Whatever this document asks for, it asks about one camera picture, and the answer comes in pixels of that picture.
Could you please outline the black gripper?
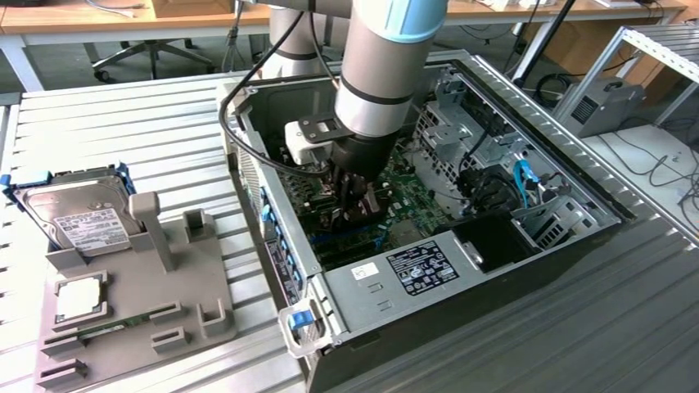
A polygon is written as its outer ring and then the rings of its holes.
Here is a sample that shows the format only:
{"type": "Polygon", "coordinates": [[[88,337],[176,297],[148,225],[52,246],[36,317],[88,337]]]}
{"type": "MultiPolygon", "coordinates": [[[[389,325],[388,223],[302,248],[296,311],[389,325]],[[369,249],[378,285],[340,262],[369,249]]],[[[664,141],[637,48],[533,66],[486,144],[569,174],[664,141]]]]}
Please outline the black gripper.
{"type": "Polygon", "coordinates": [[[333,141],[330,162],[346,173],[373,181],[388,164],[393,149],[393,134],[378,138],[353,134],[333,141]]]}

